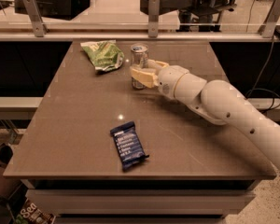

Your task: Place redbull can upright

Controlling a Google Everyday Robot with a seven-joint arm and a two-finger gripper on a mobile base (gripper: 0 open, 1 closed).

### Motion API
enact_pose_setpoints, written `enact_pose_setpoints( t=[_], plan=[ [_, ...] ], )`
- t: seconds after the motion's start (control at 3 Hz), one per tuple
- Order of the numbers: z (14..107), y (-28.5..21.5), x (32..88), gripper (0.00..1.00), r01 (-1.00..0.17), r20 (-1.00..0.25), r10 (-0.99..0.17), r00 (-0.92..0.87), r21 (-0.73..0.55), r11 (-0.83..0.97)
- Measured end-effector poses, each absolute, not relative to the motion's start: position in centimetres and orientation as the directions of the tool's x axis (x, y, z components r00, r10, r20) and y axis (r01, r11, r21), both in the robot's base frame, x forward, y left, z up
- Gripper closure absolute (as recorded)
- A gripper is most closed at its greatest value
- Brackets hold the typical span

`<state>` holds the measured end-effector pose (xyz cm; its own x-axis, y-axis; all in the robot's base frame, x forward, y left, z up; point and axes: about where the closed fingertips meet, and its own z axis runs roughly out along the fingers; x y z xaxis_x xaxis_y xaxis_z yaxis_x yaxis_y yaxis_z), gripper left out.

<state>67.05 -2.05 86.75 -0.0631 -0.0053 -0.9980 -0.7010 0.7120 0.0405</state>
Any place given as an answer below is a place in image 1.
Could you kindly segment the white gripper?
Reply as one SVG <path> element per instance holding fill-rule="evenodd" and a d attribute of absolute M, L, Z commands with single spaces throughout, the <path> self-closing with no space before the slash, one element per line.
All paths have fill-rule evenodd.
<path fill-rule="evenodd" d="M 169 99 L 175 98 L 175 86 L 177 81 L 189 70 L 178 65 L 170 65 L 166 62 L 147 60 L 149 68 L 130 67 L 132 78 L 147 88 L 156 87 L 158 91 Z"/>

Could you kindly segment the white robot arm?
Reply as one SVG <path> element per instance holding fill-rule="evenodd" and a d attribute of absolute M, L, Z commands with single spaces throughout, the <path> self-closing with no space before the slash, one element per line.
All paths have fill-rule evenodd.
<path fill-rule="evenodd" d="M 170 100 L 216 125 L 229 124 L 244 134 L 280 171 L 280 125 L 266 118 L 227 81 L 206 81 L 179 65 L 150 60 L 130 67 L 132 78 L 156 87 Z"/>

